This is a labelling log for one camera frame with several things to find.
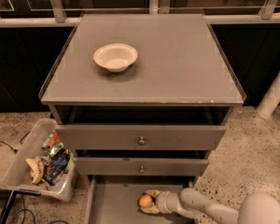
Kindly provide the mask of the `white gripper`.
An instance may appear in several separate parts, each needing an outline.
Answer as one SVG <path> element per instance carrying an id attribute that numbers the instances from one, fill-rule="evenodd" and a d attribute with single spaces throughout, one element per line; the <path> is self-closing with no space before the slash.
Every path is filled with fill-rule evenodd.
<path id="1" fill-rule="evenodd" d="M 146 214 L 157 215 L 160 211 L 163 214 L 177 213 L 180 207 L 177 193 L 170 191 L 160 191 L 157 189 L 146 190 L 145 194 L 156 198 L 155 203 L 141 207 L 141 210 Z"/>

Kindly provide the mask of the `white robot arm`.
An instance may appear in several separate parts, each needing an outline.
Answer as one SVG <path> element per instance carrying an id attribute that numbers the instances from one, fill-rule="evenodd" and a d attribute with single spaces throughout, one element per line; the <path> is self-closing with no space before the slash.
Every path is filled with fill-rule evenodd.
<path id="1" fill-rule="evenodd" d="M 144 213 L 151 215 L 177 213 L 196 218 L 205 214 L 217 224 L 280 224 L 280 202 L 266 193 L 247 196 L 239 210 L 212 201 L 192 188 L 179 193 L 146 190 L 138 204 Z"/>

